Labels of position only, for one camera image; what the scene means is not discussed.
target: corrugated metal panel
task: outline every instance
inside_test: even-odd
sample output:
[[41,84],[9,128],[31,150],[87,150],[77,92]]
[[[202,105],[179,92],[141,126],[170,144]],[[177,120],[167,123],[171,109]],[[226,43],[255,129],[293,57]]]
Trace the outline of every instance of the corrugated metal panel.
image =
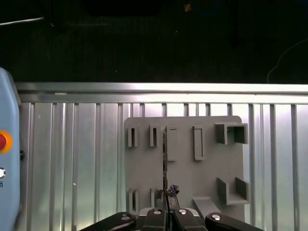
[[232,87],[237,85],[229,85],[223,94],[223,88],[200,84],[190,85],[189,94],[183,89],[160,92],[162,86],[142,91],[141,86],[124,90],[109,85],[108,92],[93,93],[86,86],[80,90],[81,84],[74,93],[58,85],[66,94],[35,84],[26,92],[27,86],[17,84],[27,155],[16,230],[77,231],[125,209],[126,118],[213,115],[238,115],[249,124],[244,177],[253,193],[245,206],[246,222],[267,231],[308,229],[308,86],[296,93],[290,86],[261,91],[242,85],[247,92],[236,93]]

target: gray plastic block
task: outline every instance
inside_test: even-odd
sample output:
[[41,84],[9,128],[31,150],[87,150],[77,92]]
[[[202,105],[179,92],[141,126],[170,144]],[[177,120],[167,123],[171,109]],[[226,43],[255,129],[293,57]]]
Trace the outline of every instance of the gray plastic block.
[[216,139],[218,143],[248,144],[248,125],[236,123],[216,123]]
[[[130,190],[138,190],[139,194],[139,199],[128,201],[128,211],[133,207],[137,214],[136,201],[139,209],[160,207],[153,195],[156,190],[163,189],[162,142],[163,133],[166,133],[168,187],[179,186],[180,207],[204,211],[204,203],[215,205],[222,213],[244,220],[243,204],[248,200],[242,195],[247,185],[242,181],[233,183],[236,178],[243,179],[243,145],[217,143],[216,124],[234,126],[242,122],[238,116],[128,118],[125,121],[126,136],[129,128],[138,127],[138,146],[125,147],[126,187],[128,194]],[[217,178],[230,184],[229,203],[236,201],[236,206],[226,205],[226,200],[218,193]],[[200,197],[210,198],[210,201],[194,200]]]
[[217,178],[218,195],[226,205],[244,205],[249,204],[250,185],[244,180],[235,178],[232,182],[234,186],[230,188],[228,183]]

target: rectangular slot holder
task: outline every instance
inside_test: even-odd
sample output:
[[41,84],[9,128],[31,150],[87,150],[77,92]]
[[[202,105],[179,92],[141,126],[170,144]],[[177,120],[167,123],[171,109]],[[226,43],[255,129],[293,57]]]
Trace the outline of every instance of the rectangular slot holder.
[[138,127],[128,128],[128,147],[138,147]]
[[167,127],[167,156],[168,161],[177,160],[177,147],[178,147],[178,138],[177,138],[177,129],[174,127]]
[[138,189],[130,189],[128,192],[128,212],[134,215],[139,215]]
[[159,125],[150,125],[150,147],[160,147],[161,130]]
[[248,144],[248,125],[236,123],[216,123],[217,143],[243,143]]
[[230,185],[217,178],[218,196],[225,205],[249,204],[250,184],[236,177],[234,179],[235,192],[230,191]]
[[205,158],[205,141],[203,126],[193,127],[193,153],[195,161],[202,161]]

